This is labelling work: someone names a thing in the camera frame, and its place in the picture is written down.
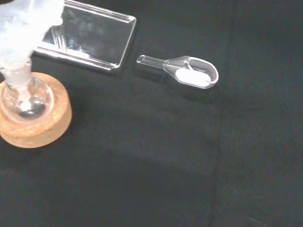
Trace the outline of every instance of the glass apparatus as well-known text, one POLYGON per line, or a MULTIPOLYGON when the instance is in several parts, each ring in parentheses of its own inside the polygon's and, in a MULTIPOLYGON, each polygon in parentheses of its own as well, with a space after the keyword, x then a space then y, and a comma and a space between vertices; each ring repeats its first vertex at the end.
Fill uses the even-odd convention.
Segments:
POLYGON ((64 0, 14 0, 0 4, 0 72, 6 84, 0 108, 12 121, 34 123, 53 107, 53 92, 31 73, 30 56, 57 25, 64 0))
POLYGON ((163 69, 179 83, 202 89, 211 88, 219 80, 215 66, 199 58, 183 56, 161 60, 141 55, 137 59, 137 63, 163 69))

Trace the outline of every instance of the round-bottom flask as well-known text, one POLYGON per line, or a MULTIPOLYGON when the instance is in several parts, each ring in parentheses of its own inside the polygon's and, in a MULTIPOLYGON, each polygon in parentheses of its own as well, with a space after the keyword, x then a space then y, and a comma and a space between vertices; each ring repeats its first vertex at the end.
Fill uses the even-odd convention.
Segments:
POLYGON ((43 120, 53 108, 53 92, 41 79, 31 74, 31 60, 18 70, 1 70, 6 85, 0 104, 4 114, 18 123, 43 120))

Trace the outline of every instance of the black fabric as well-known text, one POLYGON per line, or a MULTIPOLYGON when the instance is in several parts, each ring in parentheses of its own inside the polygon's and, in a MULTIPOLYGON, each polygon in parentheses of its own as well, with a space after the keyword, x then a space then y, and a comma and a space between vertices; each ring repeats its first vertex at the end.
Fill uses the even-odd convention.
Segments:
POLYGON ((303 226, 299 2, 85 1, 135 16, 123 70, 33 57, 73 108, 44 148, 0 140, 0 226, 303 226), (189 55, 209 90, 140 69, 141 54, 189 55))

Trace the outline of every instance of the flask neck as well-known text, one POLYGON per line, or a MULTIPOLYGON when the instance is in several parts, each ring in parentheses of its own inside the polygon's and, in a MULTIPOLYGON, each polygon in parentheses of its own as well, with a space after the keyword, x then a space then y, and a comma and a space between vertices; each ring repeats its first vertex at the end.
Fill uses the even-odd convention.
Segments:
POLYGON ((12 87, 23 87, 26 86, 33 78, 31 68, 32 61, 29 58, 22 68, 16 70, 1 69, 1 73, 8 85, 12 87))

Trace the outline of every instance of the cork stand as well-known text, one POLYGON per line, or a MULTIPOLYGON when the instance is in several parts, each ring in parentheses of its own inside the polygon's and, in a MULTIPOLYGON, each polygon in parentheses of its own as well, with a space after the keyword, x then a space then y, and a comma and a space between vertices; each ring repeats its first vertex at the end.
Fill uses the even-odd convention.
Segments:
MULTIPOLYGON (((33 73, 53 90, 54 105, 41 121, 21 124, 10 120, 0 108, 0 136, 8 143, 20 148, 37 148, 50 144, 61 137, 71 123, 71 104, 65 87, 55 78, 33 73)), ((0 84, 0 94, 5 82, 0 84)))

